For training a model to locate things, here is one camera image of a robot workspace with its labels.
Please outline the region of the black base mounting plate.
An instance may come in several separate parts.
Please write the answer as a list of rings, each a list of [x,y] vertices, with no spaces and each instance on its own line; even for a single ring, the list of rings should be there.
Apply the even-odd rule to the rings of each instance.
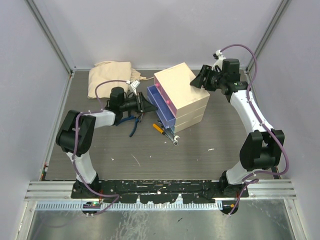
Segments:
[[[215,180],[99,180],[93,189],[103,195],[119,195],[120,203],[215,203],[218,198],[237,198],[242,185],[222,187]]]

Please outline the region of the silver combination wrench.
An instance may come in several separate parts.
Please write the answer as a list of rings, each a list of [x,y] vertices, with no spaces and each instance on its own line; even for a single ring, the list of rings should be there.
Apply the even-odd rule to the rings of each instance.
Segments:
[[[178,135],[175,135],[174,132],[170,128],[167,128],[164,131],[165,131],[167,137],[172,141],[172,143],[174,145],[177,145],[178,144],[178,139],[180,137]]]

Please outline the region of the silver ratchet wrench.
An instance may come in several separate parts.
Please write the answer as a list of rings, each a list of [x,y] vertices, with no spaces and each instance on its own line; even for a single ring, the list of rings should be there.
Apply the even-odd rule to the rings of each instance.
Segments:
[[[172,141],[174,146],[178,146],[179,145],[178,139],[180,137],[178,135],[170,135],[170,134],[167,133],[166,136]]]

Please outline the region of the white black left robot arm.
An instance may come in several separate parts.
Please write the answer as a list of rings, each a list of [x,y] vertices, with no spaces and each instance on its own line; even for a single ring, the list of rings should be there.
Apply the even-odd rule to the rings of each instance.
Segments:
[[[149,102],[142,92],[127,97],[122,87],[114,87],[106,105],[102,105],[97,112],[68,111],[57,133],[56,144],[72,163],[76,173],[74,188],[77,193],[85,194],[88,198],[115,197],[114,194],[102,194],[99,176],[92,164],[90,148],[94,131],[119,125],[123,122],[124,112],[135,112],[140,116],[157,110],[158,107]]]

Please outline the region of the pastel mini drawer chest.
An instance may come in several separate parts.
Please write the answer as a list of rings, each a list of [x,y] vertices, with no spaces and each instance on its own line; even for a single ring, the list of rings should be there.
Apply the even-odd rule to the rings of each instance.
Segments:
[[[147,87],[149,101],[166,129],[175,134],[202,121],[210,94],[190,83],[196,78],[183,62],[154,74],[153,85]]]

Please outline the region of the orange handle screwdriver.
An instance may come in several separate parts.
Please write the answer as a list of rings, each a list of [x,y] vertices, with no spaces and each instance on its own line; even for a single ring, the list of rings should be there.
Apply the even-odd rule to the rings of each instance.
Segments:
[[[163,127],[160,127],[158,124],[153,123],[153,128],[156,129],[159,133],[169,138],[169,135],[167,134],[166,130]]]

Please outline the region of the beige folded cloth bag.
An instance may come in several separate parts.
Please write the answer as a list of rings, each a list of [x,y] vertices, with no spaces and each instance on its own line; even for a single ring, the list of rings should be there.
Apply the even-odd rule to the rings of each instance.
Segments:
[[[116,80],[114,82],[105,83],[98,88],[97,94],[100,99],[109,98],[111,90],[114,87],[121,87],[127,93],[129,89],[126,81],[146,81],[152,78],[153,77],[147,78],[142,76],[140,72],[132,67],[130,61],[102,61],[96,63],[89,71],[87,98],[95,99],[96,87],[103,82]]]

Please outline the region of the aluminium frame rail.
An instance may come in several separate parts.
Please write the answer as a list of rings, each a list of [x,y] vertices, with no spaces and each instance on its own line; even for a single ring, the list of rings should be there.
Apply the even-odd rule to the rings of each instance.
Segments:
[[[25,201],[69,200],[75,181],[32,181],[25,194]]]

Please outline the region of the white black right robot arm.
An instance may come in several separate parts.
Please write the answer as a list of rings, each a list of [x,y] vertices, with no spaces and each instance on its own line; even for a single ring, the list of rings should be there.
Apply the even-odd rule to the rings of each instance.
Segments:
[[[224,171],[217,183],[204,184],[200,196],[206,199],[217,194],[231,197],[247,179],[257,174],[273,175],[271,169],[280,163],[285,135],[282,130],[274,129],[258,109],[249,84],[241,80],[239,60],[227,58],[217,60],[214,66],[203,65],[190,85],[212,92],[220,90],[235,108],[247,133],[239,162]]]

